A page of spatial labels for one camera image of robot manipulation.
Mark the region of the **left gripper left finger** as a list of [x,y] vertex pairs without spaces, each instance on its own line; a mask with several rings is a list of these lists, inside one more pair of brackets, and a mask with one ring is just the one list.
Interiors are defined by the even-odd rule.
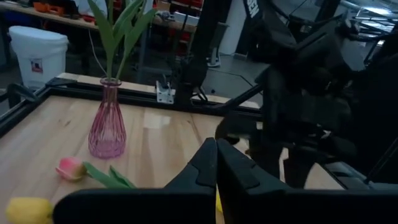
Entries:
[[216,173],[207,138],[165,187],[79,190],[55,205],[53,224],[215,224]]

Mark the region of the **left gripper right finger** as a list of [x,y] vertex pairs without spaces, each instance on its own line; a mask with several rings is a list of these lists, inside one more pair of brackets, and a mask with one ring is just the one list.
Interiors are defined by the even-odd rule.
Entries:
[[217,148],[226,224],[398,224],[398,190],[294,189],[224,139]]

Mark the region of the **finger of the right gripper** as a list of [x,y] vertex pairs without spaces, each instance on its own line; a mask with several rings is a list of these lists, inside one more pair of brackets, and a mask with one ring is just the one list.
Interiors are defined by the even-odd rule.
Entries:
[[284,160],[285,182],[296,189],[303,189],[313,166],[313,158],[304,152],[289,150]]
[[261,137],[252,136],[249,139],[248,155],[256,164],[273,175],[280,178],[279,158],[282,152],[282,146],[276,143],[263,143]]

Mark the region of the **pink ribbed glass vase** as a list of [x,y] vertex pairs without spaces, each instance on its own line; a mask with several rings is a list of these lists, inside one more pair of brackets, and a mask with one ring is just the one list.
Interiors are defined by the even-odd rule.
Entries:
[[100,159],[119,157],[126,147],[126,130],[118,101],[122,82],[116,78],[102,78],[103,97],[88,135],[88,149]]

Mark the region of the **white box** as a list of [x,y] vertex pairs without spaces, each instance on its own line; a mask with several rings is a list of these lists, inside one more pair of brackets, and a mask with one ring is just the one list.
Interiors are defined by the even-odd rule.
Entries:
[[173,13],[173,17],[174,17],[174,21],[181,22],[181,23],[185,22],[186,25],[190,25],[190,26],[197,26],[198,21],[199,21],[199,17],[186,15],[186,14],[183,14],[183,13],[180,13],[177,11],[175,11]]

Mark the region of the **white plastic bucket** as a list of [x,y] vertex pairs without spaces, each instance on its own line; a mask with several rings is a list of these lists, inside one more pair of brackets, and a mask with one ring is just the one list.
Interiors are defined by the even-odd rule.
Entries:
[[65,72],[67,36],[26,26],[11,26],[9,35],[24,86],[42,88]]

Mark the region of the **wooden workbench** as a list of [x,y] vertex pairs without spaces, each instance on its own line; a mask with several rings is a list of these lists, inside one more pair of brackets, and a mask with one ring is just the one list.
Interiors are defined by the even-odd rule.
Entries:
[[[23,7],[18,4],[0,1],[0,11],[4,11],[4,10],[21,12],[23,14],[27,14],[30,16],[36,16],[41,19],[47,19],[47,20],[59,22],[62,24],[68,24],[68,25],[75,26],[75,27],[98,30],[98,27],[94,23],[86,22],[83,19],[76,19],[76,20],[69,19],[69,18],[61,17],[61,16],[58,16],[55,14],[38,12],[33,7]],[[184,28],[184,31],[189,32],[189,33],[195,33],[195,31],[197,29],[196,26],[191,26],[191,25],[186,25],[185,27],[183,27],[183,24],[180,22],[163,21],[159,17],[154,17],[152,23],[155,25],[159,25],[162,27],[169,27],[172,29],[180,29],[181,30],[182,28]]]

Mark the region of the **orange tool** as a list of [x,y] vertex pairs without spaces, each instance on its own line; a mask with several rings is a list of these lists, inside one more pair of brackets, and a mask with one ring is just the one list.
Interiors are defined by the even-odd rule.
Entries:
[[64,8],[60,6],[51,5],[49,3],[33,2],[33,7],[38,12],[43,12],[47,14],[55,14],[58,16],[64,15]]

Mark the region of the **white metal bracket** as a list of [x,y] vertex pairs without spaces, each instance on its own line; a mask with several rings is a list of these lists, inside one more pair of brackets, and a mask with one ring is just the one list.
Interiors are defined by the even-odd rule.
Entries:
[[172,105],[174,104],[175,90],[171,87],[170,83],[162,83],[156,81],[155,92],[157,102]]

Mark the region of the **black aluminium table frame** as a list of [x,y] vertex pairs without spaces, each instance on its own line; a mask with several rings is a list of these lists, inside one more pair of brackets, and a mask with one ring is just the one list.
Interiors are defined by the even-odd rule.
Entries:
[[[216,129],[216,134],[226,131],[246,138],[248,134],[257,130],[257,125],[263,121],[261,109],[245,107],[243,103],[259,94],[262,91],[261,85],[255,85],[225,103],[205,101],[203,99],[204,94],[200,94],[200,98],[197,100],[192,98],[193,92],[199,89],[207,73],[205,57],[215,34],[216,24],[219,21],[218,9],[221,5],[221,0],[205,0],[203,12],[195,31],[191,54],[182,59],[179,69],[174,70],[171,74],[171,87],[175,89],[174,104],[158,103],[157,96],[154,93],[125,88],[119,90],[118,100],[126,105],[221,116],[223,121]],[[103,96],[102,88],[98,85],[81,83],[66,78],[51,79],[35,94],[39,98],[37,103],[15,106],[6,114],[0,116],[0,138],[51,95],[86,100],[101,100]]]

